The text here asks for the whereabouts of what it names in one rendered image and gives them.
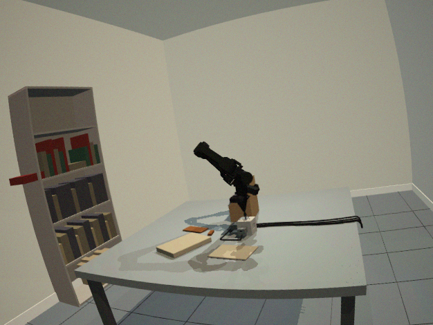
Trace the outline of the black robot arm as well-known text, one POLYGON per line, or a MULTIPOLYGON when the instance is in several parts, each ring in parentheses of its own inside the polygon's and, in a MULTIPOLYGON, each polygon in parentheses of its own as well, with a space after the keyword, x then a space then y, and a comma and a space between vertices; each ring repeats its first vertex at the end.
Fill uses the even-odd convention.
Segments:
POLYGON ((222 157, 215 151, 209 148, 209 145, 203 141, 200 142, 194 149, 194 155, 199 158, 206 159, 215 168, 220 171, 223 180, 230 186, 236 183, 246 184, 244 188, 244 194, 250 193, 257 195, 259 186, 257 184, 250 185, 253 181, 253 175, 250 172, 244 171, 242 165, 235 159, 228 157, 222 157), (237 166, 238 165, 238 166, 237 166))

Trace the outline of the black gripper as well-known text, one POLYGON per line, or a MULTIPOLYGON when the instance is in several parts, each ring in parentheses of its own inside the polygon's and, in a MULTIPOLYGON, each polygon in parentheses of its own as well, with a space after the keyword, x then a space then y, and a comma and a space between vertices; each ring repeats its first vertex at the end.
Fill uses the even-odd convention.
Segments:
POLYGON ((241 210, 245 212, 247 199, 250 197, 248 194, 244 194, 244 188, 246 184, 234 182, 234 187, 236 188, 235 196, 230 198, 231 203, 238 203, 241 210))

